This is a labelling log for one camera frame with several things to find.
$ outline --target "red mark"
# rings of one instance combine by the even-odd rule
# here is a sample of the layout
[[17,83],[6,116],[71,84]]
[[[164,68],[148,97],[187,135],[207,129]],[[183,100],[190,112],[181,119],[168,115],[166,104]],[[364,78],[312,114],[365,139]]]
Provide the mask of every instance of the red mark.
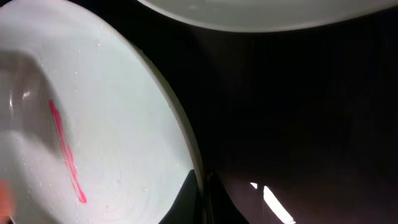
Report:
[[77,181],[77,172],[73,161],[73,154],[69,143],[67,143],[65,132],[63,131],[62,117],[60,115],[60,111],[55,107],[53,100],[50,100],[50,109],[52,118],[54,119],[55,129],[57,130],[58,140],[60,141],[60,149],[63,154],[63,159],[65,160],[64,163],[70,170],[70,180],[72,182],[73,189],[75,190],[79,201],[81,203],[87,203],[86,195],[80,188],[80,184]]

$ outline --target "black object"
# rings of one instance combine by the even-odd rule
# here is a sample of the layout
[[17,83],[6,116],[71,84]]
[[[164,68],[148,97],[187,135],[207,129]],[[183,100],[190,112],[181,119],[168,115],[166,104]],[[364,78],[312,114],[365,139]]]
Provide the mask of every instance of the black object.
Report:
[[209,200],[210,224],[249,224],[235,207],[217,174],[211,173],[208,176],[206,186]]
[[171,209],[159,224],[201,224],[203,223],[202,208],[197,177],[195,171],[191,170],[181,186]]

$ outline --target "dark surface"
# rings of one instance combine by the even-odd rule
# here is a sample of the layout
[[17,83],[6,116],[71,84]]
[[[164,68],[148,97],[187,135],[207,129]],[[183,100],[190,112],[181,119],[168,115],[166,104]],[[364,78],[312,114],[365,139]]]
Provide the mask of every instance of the dark surface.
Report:
[[398,222],[398,9],[295,32],[234,34],[136,1],[74,2],[162,72],[206,169],[281,189],[298,223]]
[[175,201],[159,224],[201,224],[202,208],[197,177],[191,170],[185,179]]

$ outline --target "white ceramic plate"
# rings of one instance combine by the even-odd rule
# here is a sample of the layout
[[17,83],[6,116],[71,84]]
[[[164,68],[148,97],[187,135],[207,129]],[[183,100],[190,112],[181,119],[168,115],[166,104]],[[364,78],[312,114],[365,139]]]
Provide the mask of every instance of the white ceramic plate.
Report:
[[0,8],[0,179],[23,223],[158,223],[201,159],[167,82],[63,0]]
[[231,32],[304,29],[396,6],[398,0],[138,0],[178,21]]

